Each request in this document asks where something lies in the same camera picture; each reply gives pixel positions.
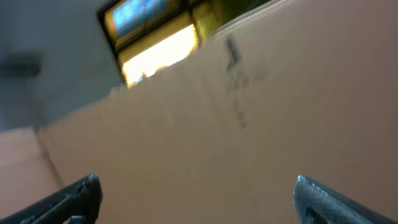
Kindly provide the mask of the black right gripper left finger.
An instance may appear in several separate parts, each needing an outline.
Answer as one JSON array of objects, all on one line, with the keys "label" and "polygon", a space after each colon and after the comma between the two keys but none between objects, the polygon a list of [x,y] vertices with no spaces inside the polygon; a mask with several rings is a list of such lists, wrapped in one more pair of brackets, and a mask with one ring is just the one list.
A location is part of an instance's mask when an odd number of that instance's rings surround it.
[{"label": "black right gripper left finger", "polygon": [[1,224],[88,223],[97,221],[103,199],[98,174],[90,174],[25,209]]}]

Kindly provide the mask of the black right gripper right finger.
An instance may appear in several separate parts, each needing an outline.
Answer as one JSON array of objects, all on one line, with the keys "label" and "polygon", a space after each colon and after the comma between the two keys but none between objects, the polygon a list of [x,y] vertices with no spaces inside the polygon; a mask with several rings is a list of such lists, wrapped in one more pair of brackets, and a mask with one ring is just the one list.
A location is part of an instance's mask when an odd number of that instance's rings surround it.
[{"label": "black right gripper right finger", "polygon": [[294,205],[301,223],[397,224],[306,175],[297,177]]}]

